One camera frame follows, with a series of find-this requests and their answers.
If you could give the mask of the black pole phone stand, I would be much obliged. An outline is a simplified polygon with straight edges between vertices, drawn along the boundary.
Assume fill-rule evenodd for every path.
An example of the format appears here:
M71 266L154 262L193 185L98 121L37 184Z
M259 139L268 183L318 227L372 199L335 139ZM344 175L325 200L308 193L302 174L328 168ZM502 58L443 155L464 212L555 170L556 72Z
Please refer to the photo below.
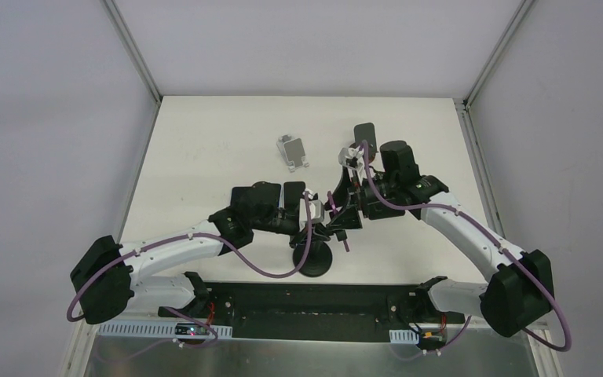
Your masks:
M292 262L294 266L300 264L304 255L305 247L293 248ZM319 277L324 275L333 263L333 254L327 242L311 242L309 253L305 262L301 265L299 273L307 277Z

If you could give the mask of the phone with beige case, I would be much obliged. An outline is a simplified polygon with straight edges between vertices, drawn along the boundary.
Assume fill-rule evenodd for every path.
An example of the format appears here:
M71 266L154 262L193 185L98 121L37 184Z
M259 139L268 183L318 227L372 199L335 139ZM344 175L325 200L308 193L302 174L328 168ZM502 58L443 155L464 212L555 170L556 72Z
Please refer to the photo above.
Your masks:
M283 208L286 211L298 211L306 184L303 181L287 181L283 184Z

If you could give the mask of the phone with lavender case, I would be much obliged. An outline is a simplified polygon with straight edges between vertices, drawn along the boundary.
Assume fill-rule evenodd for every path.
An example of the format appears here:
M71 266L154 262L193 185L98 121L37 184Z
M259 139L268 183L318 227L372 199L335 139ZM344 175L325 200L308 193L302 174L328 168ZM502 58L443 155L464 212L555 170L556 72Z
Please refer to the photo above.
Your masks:
M236 186L231 190L230 205L235 206L252 189L251 186Z

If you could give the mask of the phone with purple case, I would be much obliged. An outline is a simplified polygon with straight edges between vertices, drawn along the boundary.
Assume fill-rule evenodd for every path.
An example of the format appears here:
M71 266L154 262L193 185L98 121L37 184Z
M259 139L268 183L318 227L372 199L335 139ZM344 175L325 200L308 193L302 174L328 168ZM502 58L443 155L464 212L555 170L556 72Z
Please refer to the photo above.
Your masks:
M338 215L338 208L336 207L335 201L334 201L334 197L332 194L332 191L327 191L327 204L329 206L329 211L333 216ZM347 235L345 234L344 236L342 236L342 238L340 239L340 241L342 242L345 251L346 252L350 252L350 246L349 243L347 241Z

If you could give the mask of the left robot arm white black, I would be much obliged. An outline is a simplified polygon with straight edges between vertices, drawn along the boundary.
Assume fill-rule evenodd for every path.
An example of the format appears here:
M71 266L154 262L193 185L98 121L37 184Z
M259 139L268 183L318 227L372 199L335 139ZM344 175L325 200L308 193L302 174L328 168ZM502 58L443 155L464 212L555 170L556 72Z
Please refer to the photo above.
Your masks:
M171 316L202 316L208 307L196 273L164 277L187 262L233 253L262 276L283 279L300 273L313 250L331 238L324 226L324 205L301 181L283 185L260 181L232 189L229 205L198 224L150 240L117 243L113 236L93 241L70 273L75 289L68 321L102 324L122 313L156 310ZM241 251L257 231L289 236L299 254L287 273L268 273Z

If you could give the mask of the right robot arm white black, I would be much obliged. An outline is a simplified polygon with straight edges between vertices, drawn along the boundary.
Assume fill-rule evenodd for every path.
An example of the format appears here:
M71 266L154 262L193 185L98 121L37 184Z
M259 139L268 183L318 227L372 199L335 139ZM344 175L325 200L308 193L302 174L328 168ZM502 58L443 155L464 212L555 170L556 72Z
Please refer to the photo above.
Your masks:
M361 144L339 152L342 176L325 204L333 212L328 228L359 229L364 219L412 214L449 240L484 278L482 284L443 276L424 283L424 295L414 301L418 318L432 322L444 312L462 313L510 337L554 310L552 269L542 251L524 251L469 215L442 181L420 174L406 142L382 145L382 171L371 167L371 155Z

